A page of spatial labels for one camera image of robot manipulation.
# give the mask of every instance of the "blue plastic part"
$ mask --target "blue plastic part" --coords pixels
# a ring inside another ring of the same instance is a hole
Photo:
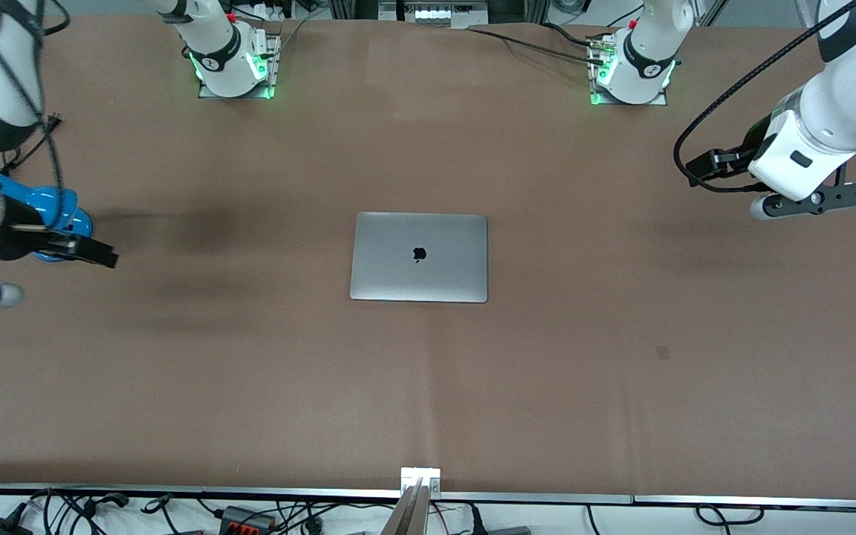
[[[58,213],[58,189],[56,187],[28,187],[2,174],[0,174],[0,186],[0,193],[4,196],[28,204],[28,206],[38,210],[38,214],[45,224],[51,224],[55,221],[55,214]],[[85,210],[79,209],[78,193],[75,193],[73,189],[67,187],[64,189],[61,217],[55,222],[54,229],[61,231],[61,233],[76,234],[86,238],[91,238],[91,234],[94,233],[91,216]],[[61,258],[47,254],[35,253],[35,256],[45,262],[64,262]]]

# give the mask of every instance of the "closed silver laptop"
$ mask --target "closed silver laptop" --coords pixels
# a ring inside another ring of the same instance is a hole
[[[487,218],[359,213],[349,295],[374,301],[486,302]]]

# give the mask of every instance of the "table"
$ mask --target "table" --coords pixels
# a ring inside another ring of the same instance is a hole
[[[757,222],[670,162],[792,36],[697,28],[669,105],[629,108],[496,38],[312,21],[276,98],[227,102],[159,20],[76,17],[47,107],[121,261],[0,263],[27,292],[0,311],[0,481],[391,488],[419,464],[445,490],[856,499],[856,210]],[[687,158],[820,67],[789,55]],[[488,216],[490,301],[351,301],[361,210]]]

